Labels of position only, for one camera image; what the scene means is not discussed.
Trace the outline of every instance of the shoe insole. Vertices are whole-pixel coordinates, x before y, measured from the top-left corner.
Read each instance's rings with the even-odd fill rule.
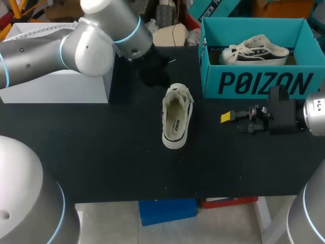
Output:
[[[167,108],[166,133],[170,140],[178,140],[184,134],[185,111],[178,99],[170,102]]]

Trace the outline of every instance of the teal box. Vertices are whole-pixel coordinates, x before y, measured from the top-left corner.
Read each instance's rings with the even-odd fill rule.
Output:
[[[196,0],[189,8],[189,14],[202,22],[205,17],[227,17],[240,0]]]
[[[264,34],[294,55],[297,65],[212,65],[209,52]],[[271,86],[284,84],[291,98],[305,99],[325,78],[325,57],[305,19],[204,18],[199,46],[205,98],[265,99]]]

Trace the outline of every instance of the black table surface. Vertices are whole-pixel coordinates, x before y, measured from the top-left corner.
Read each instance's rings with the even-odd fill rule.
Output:
[[[122,58],[109,105],[4,104],[0,135],[34,150],[74,202],[297,194],[325,158],[325,138],[244,135],[221,125],[223,113],[266,101],[205,100],[197,48],[159,50],[176,59],[167,67],[171,82],[195,100],[183,148],[161,141],[166,89],[143,85]]]

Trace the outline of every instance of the canvas shoe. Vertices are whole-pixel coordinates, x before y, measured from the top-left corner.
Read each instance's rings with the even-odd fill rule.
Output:
[[[175,83],[168,88],[162,100],[162,142],[166,147],[178,149],[186,143],[193,102],[185,85]]]
[[[270,42],[265,35],[252,37],[239,45],[230,45],[219,58],[223,65],[284,65],[289,50]]]

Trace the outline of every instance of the floor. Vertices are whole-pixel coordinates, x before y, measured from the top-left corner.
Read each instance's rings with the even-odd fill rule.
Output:
[[[252,204],[199,209],[194,218],[143,227],[138,202],[77,204],[80,244],[260,244]]]

